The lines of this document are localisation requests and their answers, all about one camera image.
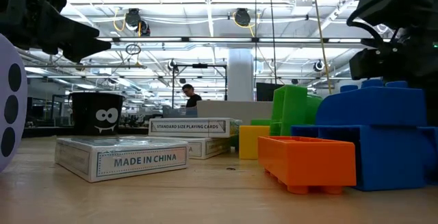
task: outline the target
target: wooden table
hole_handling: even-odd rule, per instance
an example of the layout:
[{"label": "wooden table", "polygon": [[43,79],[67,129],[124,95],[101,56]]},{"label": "wooden table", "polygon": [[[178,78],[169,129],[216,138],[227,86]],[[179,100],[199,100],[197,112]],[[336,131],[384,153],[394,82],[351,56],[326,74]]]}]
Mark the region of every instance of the wooden table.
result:
[{"label": "wooden table", "polygon": [[438,223],[438,187],[293,195],[235,154],[91,184],[55,165],[54,148],[54,138],[25,139],[0,173],[1,224]]}]

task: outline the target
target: orange lego brick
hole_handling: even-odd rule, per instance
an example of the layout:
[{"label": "orange lego brick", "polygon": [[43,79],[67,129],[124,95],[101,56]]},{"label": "orange lego brick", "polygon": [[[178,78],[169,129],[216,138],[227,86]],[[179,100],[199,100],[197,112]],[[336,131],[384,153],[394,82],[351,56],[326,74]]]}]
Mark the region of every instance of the orange lego brick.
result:
[{"label": "orange lego brick", "polygon": [[356,185],[355,145],[352,142],[303,137],[259,137],[259,163],[296,194],[317,186],[340,194]]}]

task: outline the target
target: person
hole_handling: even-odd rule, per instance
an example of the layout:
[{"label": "person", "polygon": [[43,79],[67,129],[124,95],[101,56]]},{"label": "person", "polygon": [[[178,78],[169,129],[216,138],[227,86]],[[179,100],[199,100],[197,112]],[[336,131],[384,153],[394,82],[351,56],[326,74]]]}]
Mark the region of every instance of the person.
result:
[{"label": "person", "polygon": [[189,97],[187,104],[185,105],[186,108],[194,108],[196,107],[196,103],[198,101],[203,100],[200,95],[194,93],[194,88],[191,84],[185,84],[183,86],[183,92],[187,97]]}]

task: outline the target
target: white box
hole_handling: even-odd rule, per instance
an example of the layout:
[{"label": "white box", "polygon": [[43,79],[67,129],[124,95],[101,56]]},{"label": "white box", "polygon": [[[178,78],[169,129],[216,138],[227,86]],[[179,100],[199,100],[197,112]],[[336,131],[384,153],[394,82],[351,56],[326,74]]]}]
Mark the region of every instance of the white box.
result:
[{"label": "white box", "polygon": [[229,138],[239,134],[241,123],[230,118],[151,119],[149,136]]},{"label": "white box", "polygon": [[88,182],[188,167],[188,143],[152,138],[58,138],[55,162]]},{"label": "white box", "polygon": [[189,143],[190,159],[208,159],[215,155],[228,152],[231,148],[232,138],[174,138],[174,137],[149,137],[164,140],[182,140]]}]

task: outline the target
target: toy block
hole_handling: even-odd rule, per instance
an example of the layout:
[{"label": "toy block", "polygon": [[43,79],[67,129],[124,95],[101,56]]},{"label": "toy block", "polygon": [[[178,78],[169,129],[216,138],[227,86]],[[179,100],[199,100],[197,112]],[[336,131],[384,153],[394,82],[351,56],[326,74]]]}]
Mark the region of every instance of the toy block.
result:
[{"label": "toy block", "polygon": [[424,92],[407,88],[406,82],[390,82],[384,87],[381,80],[366,80],[358,90],[347,86],[326,97],[315,124],[427,126]]},{"label": "toy block", "polygon": [[270,119],[253,119],[251,125],[271,125]]},{"label": "toy block", "polygon": [[285,184],[287,190],[307,194],[317,186],[340,194],[356,185],[355,145],[352,142],[303,137],[259,137],[259,163]]},{"label": "toy block", "polygon": [[425,184],[420,145],[427,145],[428,139],[416,127],[292,126],[291,133],[293,136],[353,142],[357,174],[355,188],[359,190],[421,188]]},{"label": "toy block", "polygon": [[239,132],[239,159],[256,160],[258,158],[257,138],[269,136],[270,127],[265,125],[241,125]]},{"label": "toy block", "polygon": [[280,133],[271,135],[290,135],[291,125],[304,125],[315,123],[315,116],[322,98],[307,95],[307,88],[299,86],[283,86],[274,91],[272,106],[271,131]]},{"label": "toy block", "polygon": [[427,137],[421,140],[422,159],[425,180],[429,184],[438,184],[438,127],[421,127],[420,130]]}]

